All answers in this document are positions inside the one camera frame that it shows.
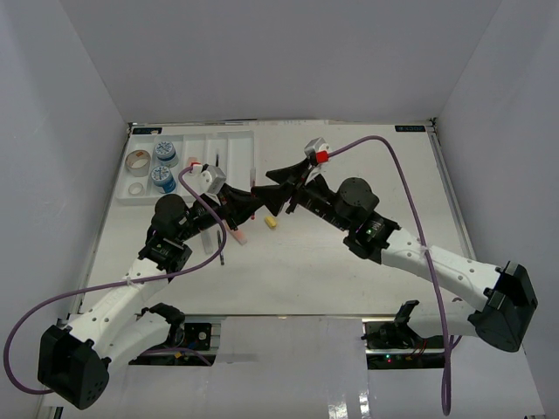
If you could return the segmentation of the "black pen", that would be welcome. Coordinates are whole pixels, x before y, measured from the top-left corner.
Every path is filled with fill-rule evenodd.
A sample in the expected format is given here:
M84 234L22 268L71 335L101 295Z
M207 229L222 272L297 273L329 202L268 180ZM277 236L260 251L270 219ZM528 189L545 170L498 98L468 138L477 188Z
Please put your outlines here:
M217 231L217 244L218 244L218 249L220 250L219 252L219 262L221 266L225 265L225 261L224 261L224 253L223 253L223 249L224 249L224 240L223 240L223 234L221 230Z

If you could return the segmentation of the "blue slime jar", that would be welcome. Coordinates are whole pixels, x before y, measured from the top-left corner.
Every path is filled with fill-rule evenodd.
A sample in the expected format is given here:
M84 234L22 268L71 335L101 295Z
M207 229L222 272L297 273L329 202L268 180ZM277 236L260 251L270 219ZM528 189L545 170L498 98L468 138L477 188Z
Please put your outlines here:
M176 181L170 170L166 166L154 167L149 174L149 177L155 189L161 194L172 193L176 189Z
M179 162L175 145L171 141L158 141L154 146L154 155L158 165L167 168L173 168Z

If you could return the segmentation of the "small clear tape roll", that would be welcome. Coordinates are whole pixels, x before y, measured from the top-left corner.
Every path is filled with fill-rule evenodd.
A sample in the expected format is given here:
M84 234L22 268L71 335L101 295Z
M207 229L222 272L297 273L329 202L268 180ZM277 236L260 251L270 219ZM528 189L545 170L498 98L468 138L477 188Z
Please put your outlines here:
M130 196L143 196L145 194L145 188L142 183L134 182L128 187L128 194Z

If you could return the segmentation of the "large clear tape roll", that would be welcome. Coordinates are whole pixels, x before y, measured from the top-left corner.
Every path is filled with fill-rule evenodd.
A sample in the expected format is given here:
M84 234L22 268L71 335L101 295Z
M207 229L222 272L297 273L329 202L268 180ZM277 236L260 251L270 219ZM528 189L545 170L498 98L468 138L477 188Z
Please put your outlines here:
M151 156L147 150L139 149L132 151L125 158L125 169L133 177L144 177L148 175Z

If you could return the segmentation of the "red gel pen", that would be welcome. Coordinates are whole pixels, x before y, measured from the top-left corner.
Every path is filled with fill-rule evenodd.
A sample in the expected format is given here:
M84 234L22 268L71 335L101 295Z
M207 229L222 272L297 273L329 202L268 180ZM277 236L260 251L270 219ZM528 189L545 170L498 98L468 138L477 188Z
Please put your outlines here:
M251 219L254 220L256 218L256 211L258 210L258 203L259 203L259 199L252 194L251 195L251 209L252 209L252 213L251 213Z

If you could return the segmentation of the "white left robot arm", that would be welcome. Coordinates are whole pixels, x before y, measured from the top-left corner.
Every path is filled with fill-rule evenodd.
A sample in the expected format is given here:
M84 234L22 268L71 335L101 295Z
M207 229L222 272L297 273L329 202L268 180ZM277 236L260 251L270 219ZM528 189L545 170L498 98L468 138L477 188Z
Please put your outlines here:
M249 192L224 185L217 199L202 194L192 204L177 194L161 197L145 244L122 281L102 285L105 295L88 312L42 334L39 382L84 410L100 398L112 372L152 347L179 346L184 314L163 303L146 304L175 277L191 271L187 241L215 225L238 226L262 206L278 213L289 195L279 185Z

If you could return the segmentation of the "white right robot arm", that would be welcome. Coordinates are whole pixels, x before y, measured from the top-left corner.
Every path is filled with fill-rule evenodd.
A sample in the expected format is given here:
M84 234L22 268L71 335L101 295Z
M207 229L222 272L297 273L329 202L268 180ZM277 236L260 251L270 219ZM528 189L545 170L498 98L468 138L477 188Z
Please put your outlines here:
M252 193L274 215L302 207L346 232L344 244L360 259L406 271L461 299L462 306L445 311L442 332L477 336L504 352L520 349L538 306L525 266L481 263L422 243L376 211L379 198L362 178L331 190L308 160L266 176L272 184L252 187Z

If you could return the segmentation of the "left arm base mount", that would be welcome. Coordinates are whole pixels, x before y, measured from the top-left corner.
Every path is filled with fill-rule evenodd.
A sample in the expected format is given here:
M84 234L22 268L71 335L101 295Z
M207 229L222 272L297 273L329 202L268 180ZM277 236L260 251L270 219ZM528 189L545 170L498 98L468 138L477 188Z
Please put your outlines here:
M164 303L144 307L136 314L140 328L141 354L207 351L211 348L213 324L195 320Z

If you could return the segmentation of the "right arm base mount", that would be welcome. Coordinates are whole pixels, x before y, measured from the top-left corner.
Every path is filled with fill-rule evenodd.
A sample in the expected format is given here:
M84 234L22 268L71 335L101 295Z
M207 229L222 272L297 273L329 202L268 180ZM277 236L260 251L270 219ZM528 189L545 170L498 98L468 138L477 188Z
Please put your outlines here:
M394 319L364 321L361 340L366 349L389 364L414 361L428 350L444 352L442 336L423 337L410 328L411 315L419 305L418 300L408 300L400 306Z

